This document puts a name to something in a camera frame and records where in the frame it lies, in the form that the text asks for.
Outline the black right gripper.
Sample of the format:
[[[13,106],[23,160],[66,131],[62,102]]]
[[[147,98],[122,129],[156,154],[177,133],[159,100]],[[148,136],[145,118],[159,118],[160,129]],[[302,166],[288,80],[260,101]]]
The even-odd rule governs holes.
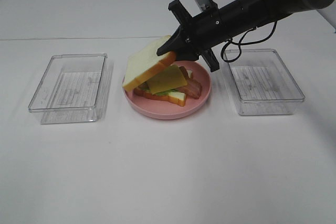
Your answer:
[[[210,71],[219,69],[212,47],[223,41],[224,25],[218,9],[209,9],[191,16],[179,0],[169,3],[168,9],[180,23],[174,34],[156,51],[157,56],[176,53],[176,61],[198,61],[201,56]]]

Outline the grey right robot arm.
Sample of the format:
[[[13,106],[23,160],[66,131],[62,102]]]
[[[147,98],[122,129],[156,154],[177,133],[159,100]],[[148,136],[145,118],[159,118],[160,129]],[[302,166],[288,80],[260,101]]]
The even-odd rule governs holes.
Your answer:
[[[323,9],[335,0],[235,0],[219,8],[213,0],[195,0],[201,13],[191,16],[179,0],[168,9],[180,23],[172,37],[158,50],[169,51],[176,60],[197,61],[203,57],[212,72],[219,69],[212,48],[248,30],[264,26],[297,12]]]

